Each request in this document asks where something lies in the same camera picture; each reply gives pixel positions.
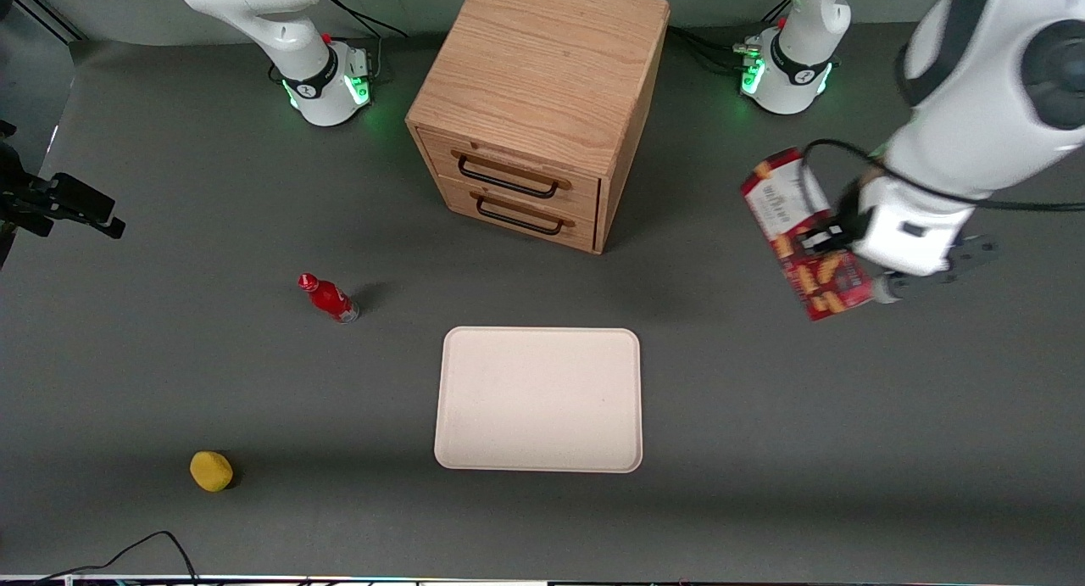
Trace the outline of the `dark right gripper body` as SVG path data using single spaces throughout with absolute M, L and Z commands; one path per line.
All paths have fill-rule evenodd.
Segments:
M 5 139 L 16 133 L 11 123 L 1 120 L 1 268 L 14 245 L 18 230 L 34 235 L 49 235 L 52 222 L 39 211 L 31 194 L 38 176 L 26 171 L 20 154 L 8 145 Z

